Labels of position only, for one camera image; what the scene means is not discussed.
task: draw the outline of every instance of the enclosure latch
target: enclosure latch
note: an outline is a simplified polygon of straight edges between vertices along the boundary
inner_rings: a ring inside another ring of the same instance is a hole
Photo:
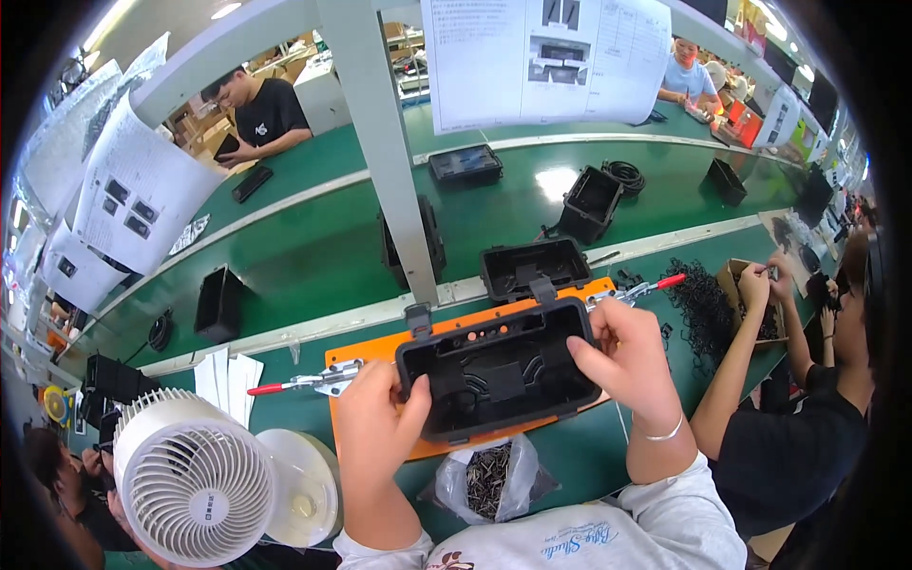
[[[551,303],[557,298],[557,291],[548,277],[539,277],[529,282],[529,288],[532,289],[532,295],[540,304]]]
[[[411,331],[411,336],[415,340],[427,340],[430,338],[430,304],[416,303],[405,307],[402,312],[405,316],[405,324]]]

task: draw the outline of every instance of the silver bracelet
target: silver bracelet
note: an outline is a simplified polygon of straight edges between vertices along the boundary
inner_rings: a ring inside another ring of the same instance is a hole
[[[681,411],[681,419],[678,420],[678,425],[675,427],[674,430],[671,431],[671,433],[670,433],[669,435],[659,435],[659,436],[655,436],[655,435],[646,435],[645,433],[644,433],[643,435],[644,435],[644,437],[646,437],[647,440],[650,440],[650,441],[665,441],[665,440],[670,440],[671,438],[673,438],[673,437],[675,437],[676,435],[678,435],[678,430],[681,429],[681,426],[682,426],[683,424],[684,424],[684,412]]]

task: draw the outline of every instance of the green workbench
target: green workbench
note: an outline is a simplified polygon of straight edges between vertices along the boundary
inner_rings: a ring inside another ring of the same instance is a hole
[[[709,130],[681,109],[659,103],[668,122],[642,127],[613,123],[569,123],[502,127],[434,137],[430,106],[404,113],[413,153],[519,137],[586,132],[636,132],[710,140]],[[497,244],[531,241],[542,224],[553,224],[563,193],[586,165],[605,159],[629,161],[647,186],[623,201],[605,236],[594,245],[617,244],[695,225],[790,206],[789,174],[799,169],[766,158],[660,141],[571,142],[498,152],[503,178],[493,186],[439,192],[426,167],[413,170],[415,187],[434,205],[448,265],[443,282],[479,274],[478,254]],[[704,181],[714,157],[728,161],[748,191],[738,208],[723,207]],[[200,214],[209,213],[206,235],[289,195],[365,168],[354,129],[332,130],[264,164],[275,175],[243,205],[231,199],[226,181]],[[88,354],[100,351],[126,359],[142,345],[157,316],[173,310],[174,334],[161,354],[143,349],[130,364],[143,366],[188,354],[210,343],[196,337],[193,319],[202,279],[228,264],[247,285],[242,302],[242,337],[390,299],[401,290],[380,262],[378,200],[370,181],[347,186],[285,208],[246,225],[155,275],[146,285],[90,327],[61,362],[78,376]]]
[[[773,249],[774,244],[769,234],[759,225],[634,258],[624,262],[623,266],[643,275],[648,281],[654,281],[659,274],[667,271],[671,257],[678,257],[687,263],[699,260],[708,271],[715,273],[730,257],[765,261]],[[824,259],[823,265],[825,271],[832,271],[832,259]],[[605,276],[606,268],[596,269],[595,273],[596,277]],[[435,321],[443,321],[490,306],[490,301],[476,301],[435,311],[433,318]],[[671,306],[664,294],[643,297],[638,306],[653,311],[659,323],[669,323],[674,328],[668,341],[668,362],[683,408],[690,415],[697,408],[711,378],[705,378],[694,371],[693,355],[688,343],[682,340],[680,335],[680,332],[685,330],[681,314],[678,309]],[[800,301],[800,297],[799,310],[805,321],[811,316],[811,307],[808,303]],[[393,322],[307,342],[301,345],[300,361],[297,366],[292,363],[291,353],[287,348],[254,355],[255,359],[264,363],[261,384],[287,381],[298,374],[314,373],[323,369],[324,355],[330,349],[404,330],[406,327],[403,322]],[[782,345],[758,349],[754,353],[745,385],[745,396],[765,378],[783,354]],[[164,386],[173,388],[192,390],[194,385],[192,370],[160,377],[159,380]],[[575,418],[528,433],[538,451],[539,461],[562,484],[559,491],[547,495],[541,502],[533,505],[533,512],[592,500],[629,483],[624,459],[627,447],[626,427],[621,423],[620,417],[624,418],[628,428],[629,410],[609,401]],[[299,389],[257,398],[251,412],[251,432],[258,433],[271,428],[301,430],[319,438],[331,449],[335,448],[327,396],[312,389]],[[399,470],[396,482],[410,500],[414,500],[423,487],[432,480],[441,460],[442,457],[435,457],[412,461]],[[444,513],[429,503],[414,504],[424,528],[437,541],[465,526],[460,519]]]

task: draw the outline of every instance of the white cloth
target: white cloth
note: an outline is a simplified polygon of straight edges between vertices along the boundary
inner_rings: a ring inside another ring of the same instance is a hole
[[[665,69],[665,79],[662,80],[662,88],[675,93],[690,93],[690,102],[694,105],[700,98],[700,93],[715,95],[716,88],[712,85],[710,73],[706,68],[696,60],[690,65],[690,69],[685,69],[675,59],[675,55],[668,55],[668,67]]]
[[[624,510],[595,502],[472,526],[436,547],[422,533],[410,548],[379,551],[344,530],[333,546],[339,570],[744,567],[747,548],[702,453],[682,474],[631,485],[619,501]]]
[[[742,103],[747,98],[747,79],[743,75],[735,76],[735,79],[731,81],[733,87],[731,88],[731,94]]]
[[[726,73],[725,67],[721,63],[715,60],[707,61],[704,65],[706,72],[710,74],[710,81],[712,81],[712,86],[716,88],[718,92],[719,89],[725,86]]]

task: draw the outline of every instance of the hand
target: hand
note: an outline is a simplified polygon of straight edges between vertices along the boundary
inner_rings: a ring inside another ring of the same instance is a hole
[[[223,162],[220,162],[219,164],[224,168],[231,169],[242,162],[255,161],[260,158],[259,151],[256,147],[247,144],[244,139],[238,139],[237,142],[241,145],[241,148],[234,152],[225,152],[224,154],[219,155],[219,159],[223,160]]]
[[[114,476],[114,456],[107,451],[101,452],[101,464],[104,465],[105,471],[112,477]]]
[[[681,418],[681,404],[656,316],[609,297],[596,305],[589,322],[602,349],[580,337],[569,337],[567,349],[579,369],[632,409],[645,433],[661,435],[674,430]]]
[[[430,412],[430,382],[420,376],[401,415],[399,373],[388,362],[368,362],[339,397],[339,470],[343,495],[383,493],[409,457]]]
[[[824,340],[833,336],[833,330],[836,325],[836,313],[828,306],[820,312],[820,328],[824,331]]]
[[[774,253],[766,264],[775,267],[779,272],[779,279],[770,282],[772,297],[780,303],[794,300],[792,297],[792,265],[782,251]]]
[[[101,455],[90,447],[82,450],[82,466],[86,468],[86,473],[92,477],[100,477],[103,466],[101,465]]]
[[[750,264],[745,267],[741,272],[741,280],[738,281],[738,291],[744,308],[748,311],[766,307],[766,302],[770,300],[770,274],[766,271],[766,266]]]

